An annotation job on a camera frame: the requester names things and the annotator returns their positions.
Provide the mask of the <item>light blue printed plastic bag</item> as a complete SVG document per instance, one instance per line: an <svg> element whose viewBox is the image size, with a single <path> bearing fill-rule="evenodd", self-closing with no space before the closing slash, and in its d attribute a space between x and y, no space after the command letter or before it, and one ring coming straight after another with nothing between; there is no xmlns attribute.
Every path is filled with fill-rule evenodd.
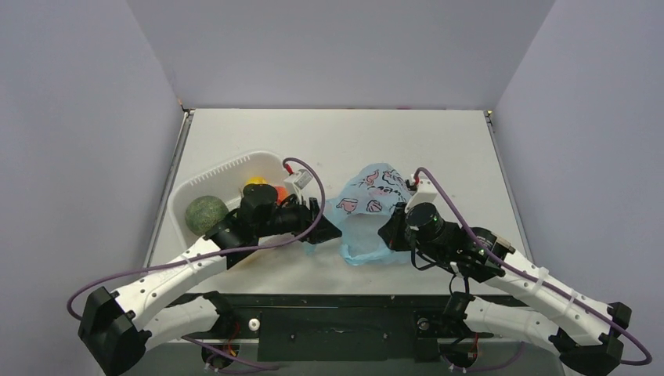
<svg viewBox="0 0 664 376"><path fill-rule="evenodd" d="M387 163L369 164L332 198L324 217L341 232L339 255L352 266L403 264L407 253L392 251L378 230L391 218L398 203L412 194L401 174Z"/></svg>

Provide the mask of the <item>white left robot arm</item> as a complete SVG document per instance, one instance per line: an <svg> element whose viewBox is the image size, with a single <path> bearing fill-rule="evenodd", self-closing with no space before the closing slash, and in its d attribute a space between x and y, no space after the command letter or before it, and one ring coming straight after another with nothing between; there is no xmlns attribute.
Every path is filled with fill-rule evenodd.
<svg viewBox="0 0 664 376"><path fill-rule="evenodd" d="M223 337L236 324L229 301L217 291L190 289L245 259L243 249L254 248L261 238L288 233L309 244L341 237L316 198L291 194L279 201L273 186L245 186L239 207L214 222L174 268L163 267L115 291L94 290L78 336L106 375L121 375L147 351L188 334Z"/></svg>

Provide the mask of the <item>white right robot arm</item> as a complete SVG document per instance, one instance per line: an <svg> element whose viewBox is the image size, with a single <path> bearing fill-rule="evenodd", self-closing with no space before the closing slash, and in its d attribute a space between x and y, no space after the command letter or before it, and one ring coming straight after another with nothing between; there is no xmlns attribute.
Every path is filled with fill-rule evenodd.
<svg viewBox="0 0 664 376"><path fill-rule="evenodd" d="M439 314L451 334L493 334L523 341L558 356L583 375L607 375L620 364L631 309L621 302L585 297L532 264L490 230L445 221L432 203L410 210L396 205L377 231L392 251L423 259L422 270L438 267L461 279L496 288L522 302L510 307L469 290L451 293Z"/></svg>

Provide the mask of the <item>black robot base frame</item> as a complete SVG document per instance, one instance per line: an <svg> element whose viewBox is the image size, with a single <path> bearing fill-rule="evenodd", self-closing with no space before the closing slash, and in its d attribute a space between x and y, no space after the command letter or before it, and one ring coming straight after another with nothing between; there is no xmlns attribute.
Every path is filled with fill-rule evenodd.
<svg viewBox="0 0 664 376"><path fill-rule="evenodd" d="M446 318L448 295L186 293L158 313L146 350L190 335L256 345L262 362L434 362L445 342L475 339Z"/></svg>

